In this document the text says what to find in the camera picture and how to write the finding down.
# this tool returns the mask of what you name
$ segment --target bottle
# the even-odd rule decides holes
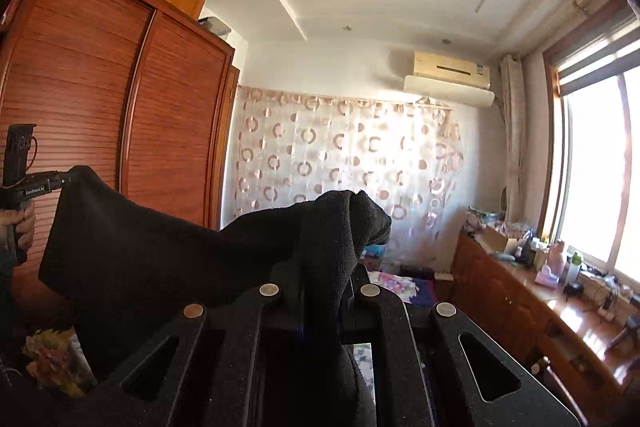
[[[569,263],[569,270],[566,274],[566,284],[577,282],[578,275],[580,275],[580,266],[582,266],[582,254],[580,252],[574,252],[571,257],[571,263]]]
[[[564,268],[564,241],[558,241],[549,248],[549,257],[546,263],[549,265],[551,272],[560,277],[562,268]]]
[[[567,259],[566,255],[563,253],[562,257],[564,258],[564,266],[562,266],[562,274],[560,275],[560,283],[562,286],[566,284],[566,276],[569,274],[569,267],[571,266],[571,259]]]
[[[538,243],[538,248],[536,248],[536,256],[533,258],[533,265],[536,267],[536,271],[542,270],[542,267],[545,266],[548,254],[549,251],[546,243]]]

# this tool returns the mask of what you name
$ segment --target metal screw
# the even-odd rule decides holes
[[[360,288],[360,293],[365,297],[375,297],[380,295],[380,288],[375,284],[365,284]]]
[[[204,308],[200,304],[189,304],[184,308],[184,316],[188,319],[197,319],[204,312]]]
[[[452,317],[456,314],[456,307],[448,302],[440,302],[436,306],[436,311],[438,312],[438,315],[441,315],[442,317]]]
[[[260,293],[265,297],[273,297],[279,291],[280,291],[280,288],[278,288],[275,284],[271,284],[270,282],[260,286]]]

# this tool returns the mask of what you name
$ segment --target patterned curtain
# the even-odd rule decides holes
[[[520,59],[505,55],[500,62],[500,74],[507,126],[507,212],[504,219],[514,223],[522,214],[522,165],[527,140],[524,77]]]
[[[463,161],[449,107],[246,86],[236,100],[235,217],[364,190],[393,219],[385,265],[428,265]]]

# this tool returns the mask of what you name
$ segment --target small box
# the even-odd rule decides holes
[[[512,239],[511,237],[507,237],[491,227],[484,227],[480,235],[485,245],[492,251],[500,253],[513,254],[517,247],[523,247],[527,242],[526,239]]]
[[[386,245],[369,245],[364,247],[358,260],[360,264],[364,264],[369,271],[380,270],[382,264],[382,256],[385,254]]]

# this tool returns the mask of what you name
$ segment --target air conditioner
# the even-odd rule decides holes
[[[404,78],[404,92],[474,107],[494,102],[490,85],[488,67],[422,52],[415,52],[414,74]]]

